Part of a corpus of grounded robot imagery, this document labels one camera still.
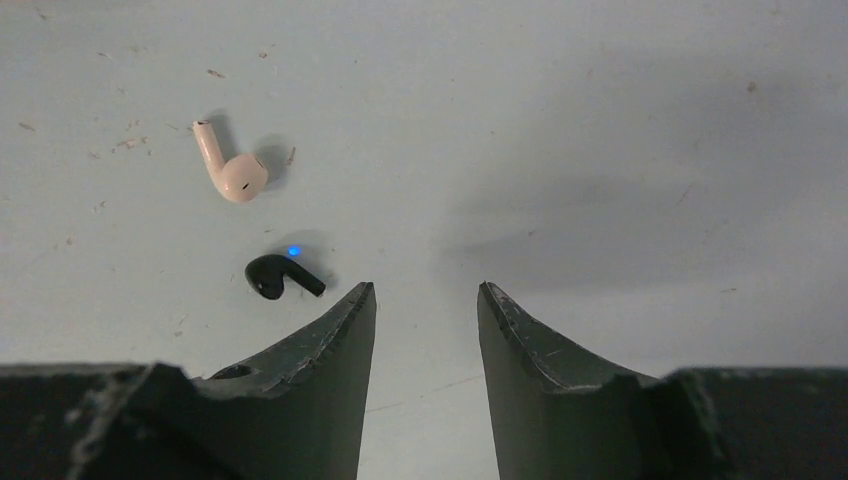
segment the dust particle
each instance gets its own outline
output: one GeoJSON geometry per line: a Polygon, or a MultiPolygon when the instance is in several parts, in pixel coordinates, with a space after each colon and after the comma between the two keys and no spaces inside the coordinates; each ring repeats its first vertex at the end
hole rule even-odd
{"type": "Polygon", "coordinates": [[[116,147],[126,147],[127,150],[134,148],[137,143],[136,139],[131,138],[129,140],[124,140],[123,142],[119,142],[116,147]]]}

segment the white earbud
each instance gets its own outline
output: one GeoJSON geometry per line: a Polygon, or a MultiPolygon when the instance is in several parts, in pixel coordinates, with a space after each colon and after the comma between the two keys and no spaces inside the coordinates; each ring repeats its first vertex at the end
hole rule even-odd
{"type": "Polygon", "coordinates": [[[221,155],[221,147],[212,125],[202,120],[192,126],[206,169],[215,188],[227,200],[244,203],[253,200],[268,183],[268,170],[252,153],[243,153],[228,162],[221,155]]]}

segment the scratch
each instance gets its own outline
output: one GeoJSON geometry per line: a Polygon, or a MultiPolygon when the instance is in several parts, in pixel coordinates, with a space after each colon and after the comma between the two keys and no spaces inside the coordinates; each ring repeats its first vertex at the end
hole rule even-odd
{"type": "Polygon", "coordinates": [[[379,412],[380,410],[386,410],[386,409],[393,408],[393,407],[399,407],[399,406],[404,405],[404,404],[406,404],[406,402],[398,402],[398,403],[393,403],[391,405],[384,405],[382,407],[377,407],[377,408],[372,408],[370,410],[365,410],[365,413],[379,412]]]}
{"type": "Polygon", "coordinates": [[[680,196],[680,200],[678,200],[677,203],[674,204],[675,207],[683,203],[683,200],[686,200],[686,196],[689,195],[689,191],[692,190],[692,187],[694,186],[695,182],[691,182],[689,186],[686,187],[686,190],[683,192],[683,195],[680,196]]]}
{"type": "Polygon", "coordinates": [[[427,395],[430,395],[430,394],[433,394],[433,393],[436,393],[436,392],[441,392],[442,390],[447,390],[447,389],[449,389],[449,388],[451,388],[451,387],[455,387],[455,386],[457,386],[457,385],[462,385],[463,383],[468,383],[468,382],[471,382],[471,381],[477,380],[477,379],[479,379],[479,378],[483,378],[483,374],[482,374],[482,373],[481,373],[480,375],[475,375],[475,376],[473,376],[473,377],[466,378],[465,380],[460,380],[460,381],[458,381],[458,382],[449,383],[449,384],[444,385],[444,386],[441,386],[441,387],[439,387],[439,388],[437,388],[437,389],[435,389],[435,390],[430,390],[429,392],[425,393],[424,395],[421,395],[421,398],[424,398],[424,397],[426,397],[427,395]]]}

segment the wireless earbud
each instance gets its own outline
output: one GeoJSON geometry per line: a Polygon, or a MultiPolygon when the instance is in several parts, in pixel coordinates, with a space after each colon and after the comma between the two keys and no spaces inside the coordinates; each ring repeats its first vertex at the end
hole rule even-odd
{"type": "Polygon", "coordinates": [[[268,170],[252,153],[225,162],[212,125],[202,120],[194,122],[192,129],[212,183],[224,198],[236,203],[249,202],[265,188],[268,170]]]}
{"type": "Polygon", "coordinates": [[[298,265],[294,260],[282,255],[263,255],[247,264],[244,276],[247,283],[268,300],[276,300],[283,296],[283,276],[298,283],[309,293],[320,297],[327,286],[318,280],[315,275],[309,273],[305,268],[298,265]]]}

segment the black earbud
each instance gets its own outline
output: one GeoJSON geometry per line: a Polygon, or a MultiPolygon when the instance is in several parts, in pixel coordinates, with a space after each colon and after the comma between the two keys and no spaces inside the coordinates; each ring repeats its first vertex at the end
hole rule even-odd
{"type": "Polygon", "coordinates": [[[244,268],[247,283],[256,290],[256,293],[268,300],[276,300],[283,296],[283,290],[285,290],[283,276],[285,275],[316,297],[320,297],[327,289],[324,282],[318,280],[315,275],[294,260],[282,255],[262,255],[244,268]]]}

